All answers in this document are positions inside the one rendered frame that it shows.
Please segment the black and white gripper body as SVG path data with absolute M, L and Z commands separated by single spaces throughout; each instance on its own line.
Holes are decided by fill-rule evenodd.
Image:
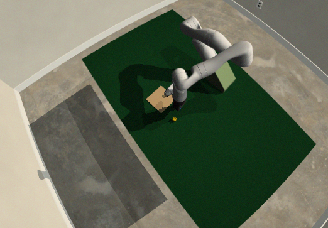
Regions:
M 184 97 L 176 97 L 173 93 L 173 83 L 169 86 L 169 88 L 167 88 L 166 91 L 164 91 L 164 95 L 165 96 L 172 95 L 173 108 L 176 109 L 177 111 L 179 111 L 182 108 L 182 106 L 186 103 L 187 94 Z

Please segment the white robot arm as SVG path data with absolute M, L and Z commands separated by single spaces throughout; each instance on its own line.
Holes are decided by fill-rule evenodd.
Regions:
M 193 16 L 180 24 L 180 30 L 185 35 L 192 37 L 192 43 L 203 62 L 191 68 L 191 76 L 182 68 L 172 72 L 173 93 L 176 97 L 184 97 L 187 89 L 198 80 L 212 75 L 228 60 L 240 67 L 248 67 L 253 60 L 251 43 L 240 41 L 233 45 L 218 31 L 201 28 Z M 216 53 L 216 51 L 219 54 Z

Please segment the cream square mat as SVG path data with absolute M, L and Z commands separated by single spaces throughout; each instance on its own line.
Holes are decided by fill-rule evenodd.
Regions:
M 160 86 L 146 99 L 160 113 L 162 113 L 173 102 L 172 95 L 167 97 L 164 95 L 164 91 L 166 91 L 166 89 Z

